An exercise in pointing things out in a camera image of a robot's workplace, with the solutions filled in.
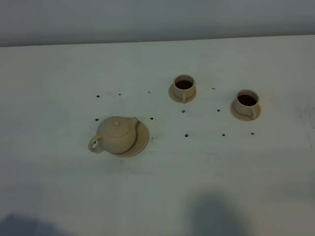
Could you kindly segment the beige teapot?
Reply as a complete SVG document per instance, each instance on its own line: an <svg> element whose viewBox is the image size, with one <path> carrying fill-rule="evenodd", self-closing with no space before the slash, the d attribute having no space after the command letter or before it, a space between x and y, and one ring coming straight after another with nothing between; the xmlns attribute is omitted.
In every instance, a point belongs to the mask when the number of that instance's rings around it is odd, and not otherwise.
<svg viewBox="0 0 315 236"><path fill-rule="evenodd" d="M89 141L89 150L98 152L101 150L112 154L120 154L129 150L136 139L135 117L109 117L98 127L96 135Z"/></svg>

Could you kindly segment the beige teapot saucer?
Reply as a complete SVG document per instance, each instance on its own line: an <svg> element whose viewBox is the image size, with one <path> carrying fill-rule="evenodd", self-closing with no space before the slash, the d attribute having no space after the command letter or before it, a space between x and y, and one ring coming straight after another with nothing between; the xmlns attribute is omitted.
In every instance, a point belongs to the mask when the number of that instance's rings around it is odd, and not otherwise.
<svg viewBox="0 0 315 236"><path fill-rule="evenodd" d="M149 135L149 131L146 125L140 120L138 120L136 124L136 139L133 146L126 152L112 154L112 155L116 157L121 157L121 158L128 158L128 157L136 156L146 148L149 142L149 139L150 139L150 135Z"/></svg>

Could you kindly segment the beige saucer near centre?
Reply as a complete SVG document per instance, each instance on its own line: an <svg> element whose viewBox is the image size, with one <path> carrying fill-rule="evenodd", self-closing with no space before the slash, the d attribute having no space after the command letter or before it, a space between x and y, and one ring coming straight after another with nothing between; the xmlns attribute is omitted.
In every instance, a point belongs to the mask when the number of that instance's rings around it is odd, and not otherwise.
<svg viewBox="0 0 315 236"><path fill-rule="evenodd" d="M169 87L169 90L168 90L168 93L169 93L170 98L171 98L173 101L175 101L175 102L184 103L181 98L179 98L179 97L177 97L177 96L175 95L175 93L174 93L174 91L173 91L173 87L174 87L174 85L171 85L171 86ZM197 95L197 91L196 91L196 89L194 89L193 95L192 95L191 97L187 98L187 99L186 99L186 102L188 103L188 102L191 102L192 100L194 100L194 98L196 97L196 95Z"/></svg>

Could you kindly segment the beige teacup near centre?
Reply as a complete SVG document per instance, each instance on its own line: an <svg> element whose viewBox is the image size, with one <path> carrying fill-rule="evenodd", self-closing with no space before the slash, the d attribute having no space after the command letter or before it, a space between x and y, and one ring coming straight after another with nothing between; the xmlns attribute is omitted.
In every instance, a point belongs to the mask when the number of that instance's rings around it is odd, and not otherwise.
<svg viewBox="0 0 315 236"><path fill-rule="evenodd" d="M174 79L172 92L182 103L192 101L196 95L195 79L190 75L179 75Z"/></svg>

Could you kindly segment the beige teacup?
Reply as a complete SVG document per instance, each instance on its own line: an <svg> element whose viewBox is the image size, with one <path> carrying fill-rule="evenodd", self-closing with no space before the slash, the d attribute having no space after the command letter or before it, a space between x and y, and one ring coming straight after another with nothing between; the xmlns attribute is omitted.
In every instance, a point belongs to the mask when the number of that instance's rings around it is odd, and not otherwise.
<svg viewBox="0 0 315 236"><path fill-rule="evenodd" d="M256 118L259 105L258 94L250 89L242 89L237 92L234 101L235 110L242 114L248 115L251 119Z"/></svg>
<svg viewBox="0 0 315 236"><path fill-rule="evenodd" d="M174 79L172 92L182 103L192 101L196 95L195 79L190 75L179 75Z"/></svg>

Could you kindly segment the beige saucer far right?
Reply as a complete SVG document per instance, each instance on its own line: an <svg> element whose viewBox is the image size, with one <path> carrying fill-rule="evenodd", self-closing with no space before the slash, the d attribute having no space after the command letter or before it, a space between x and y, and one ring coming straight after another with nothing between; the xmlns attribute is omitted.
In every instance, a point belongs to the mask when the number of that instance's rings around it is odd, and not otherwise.
<svg viewBox="0 0 315 236"><path fill-rule="evenodd" d="M241 120L241 121L254 121L255 119L257 119L260 116L260 114L261 114L261 107L260 107L260 105L258 105L257 116L254 119L251 119L248 115L242 115L242 114L238 113L235 110L235 108L234 108L234 101L230 105L230 111L231 111L232 115L238 120Z"/></svg>

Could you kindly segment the beige teacup far right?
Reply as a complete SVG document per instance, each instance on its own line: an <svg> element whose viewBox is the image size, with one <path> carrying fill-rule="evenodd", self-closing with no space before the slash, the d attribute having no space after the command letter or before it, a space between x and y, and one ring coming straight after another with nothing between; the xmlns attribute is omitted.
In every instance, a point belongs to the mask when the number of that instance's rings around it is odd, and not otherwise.
<svg viewBox="0 0 315 236"><path fill-rule="evenodd" d="M234 101L235 110L242 114L248 115L251 119L256 118L259 105L258 94L250 89L242 89L237 92Z"/></svg>

